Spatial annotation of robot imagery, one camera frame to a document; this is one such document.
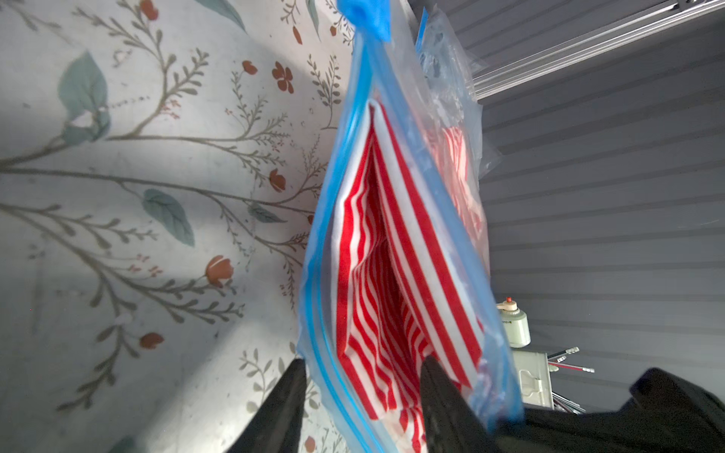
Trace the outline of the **red white striped tank top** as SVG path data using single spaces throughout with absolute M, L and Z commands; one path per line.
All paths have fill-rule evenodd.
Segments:
M 334 209 L 334 349 L 364 413 L 406 452 L 428 448 L 424 360 L 462 389 L 483 356 L 483 324 L 444 251 L 387 115 L 370 103 Z

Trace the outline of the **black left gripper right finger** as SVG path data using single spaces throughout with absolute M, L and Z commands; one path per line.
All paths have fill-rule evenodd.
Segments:
M 420 395 L 429 452 L 498 452 L 434 356 L 423 362 Z

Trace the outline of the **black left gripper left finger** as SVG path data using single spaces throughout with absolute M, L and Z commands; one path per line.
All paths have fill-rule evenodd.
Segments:
M 228 452 L 298 452 L 306 390 L 305 362 L 294 359 Z

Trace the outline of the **clear blue-zip vacuum bag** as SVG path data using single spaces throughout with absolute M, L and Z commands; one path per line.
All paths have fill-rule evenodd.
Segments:
M 343 116 L 303 270 L 298 352 L 355 452 L 428 452 L 434 359 L 476 423 L 523 419 L 490 286 L 481 133 L 466 53 L 442 11 L 341 1 L 353 24 Z

